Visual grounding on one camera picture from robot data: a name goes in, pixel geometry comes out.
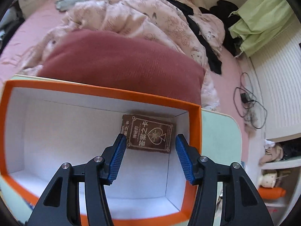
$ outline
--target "red pillow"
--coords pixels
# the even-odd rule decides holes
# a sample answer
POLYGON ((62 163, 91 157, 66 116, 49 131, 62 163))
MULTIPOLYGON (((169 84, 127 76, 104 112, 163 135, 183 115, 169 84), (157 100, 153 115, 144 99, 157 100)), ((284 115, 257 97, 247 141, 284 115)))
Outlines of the red pillow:
POLYGON ((110 31, 76 30, 38 76, 149 93, 201 105, 204 68, 156 42, 110 31))

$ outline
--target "orange box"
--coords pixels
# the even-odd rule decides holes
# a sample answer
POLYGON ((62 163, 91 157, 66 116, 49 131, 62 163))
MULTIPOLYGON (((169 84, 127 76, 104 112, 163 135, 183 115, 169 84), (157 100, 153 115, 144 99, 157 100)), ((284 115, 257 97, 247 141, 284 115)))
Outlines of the orange box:
MULTIPOLYGON (((65 82, 10 80, 0 104, 0 171, 26 201, 36 204, 60 165, 84 164, 111 146, 124 114, 176 123, 201 152, 201 107, 175 99, 65 82)), ((115 225, 174 225, 189 219, 196 186, 171 153, 127 149, 117 180, 105 186, 115 225)), ((82 225, 88 225, 80 184, 82 225)))

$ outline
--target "shelf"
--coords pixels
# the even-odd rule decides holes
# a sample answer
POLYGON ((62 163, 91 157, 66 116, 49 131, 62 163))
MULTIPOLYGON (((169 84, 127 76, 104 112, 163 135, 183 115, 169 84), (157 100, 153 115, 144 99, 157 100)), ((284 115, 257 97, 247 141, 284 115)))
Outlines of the shelf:
POLYGON ((282 216, 279 224, 281 224, 283 222, 283 220, 287 217, 287 215, 291 212, 291 210, 293 209, 297 200, 299 199, 300 195, 301 195, 301 169, 299 170, 298 180, 296 182, 296 187, 294 188, 293 194, 290 198, 290 203, 289 203, 284 215, 282 216))
POLYGON ((284 197, 280 197, 277 200, 263 200, 267 207, 287 207, 288 203, 284 197))
POLYGON ((286 161, 274 161, 263 164, 260 168, 262 170, 286 169, 301 166, 301 156, 290 158, 286 161))

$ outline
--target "pink bed sheet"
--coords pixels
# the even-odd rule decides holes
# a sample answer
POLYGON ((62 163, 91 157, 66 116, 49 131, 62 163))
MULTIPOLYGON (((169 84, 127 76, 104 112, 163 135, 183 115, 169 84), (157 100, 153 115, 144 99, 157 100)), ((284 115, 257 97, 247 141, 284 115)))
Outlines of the pink bed sheet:
POLYGON ((56 0, 47 0, 16 31, 0 56, 0 94, 6 80, 21 69, 21 59, 47 32, 61 24, 64 13, 55 8, 56 0))
MULTIPOLYGON (((240 86, 242 70, 239 66, 239 61, 224 47, 219 59, 222 62, 222 75, 218 75, 214 72, 210 72, 210 75, 219 96, 220 112, 232 116, 240 128, 242 138, 241 160, 246 162, 248 160, 249 138, 245 131, 244 120, 237 113, 233 102, 233 93, 235 88, 240 86)), ((243 113, 244 109, 240 104, 239 94, 235 96, 235 102, 237 103, 240 113, 243 113)))

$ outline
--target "floral blanket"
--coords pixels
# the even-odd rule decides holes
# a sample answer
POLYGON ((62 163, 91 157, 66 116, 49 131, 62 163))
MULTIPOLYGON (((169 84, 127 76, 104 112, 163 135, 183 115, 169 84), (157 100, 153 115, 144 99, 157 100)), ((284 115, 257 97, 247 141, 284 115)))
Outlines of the floral blanket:
MULTIPOLYGON (((191 18, 219 54, 225 36, 222 22, 213 15, 203 15, 188 0, 179 1, 194 9, 195 14, 191 18)), ((60 40, 78 28, 113 31, 126 37, 153 40, 193 58, 208 69, 201 91, 202 107, 217 110, 219 99, 208 73, 205 48, 189 28, 183 13, 166 0, 89 0, 76 3, 63 17, 63 24, 49 31, 22 62, 20 74, 36 75, 46 57, 59 46, 60 40)))

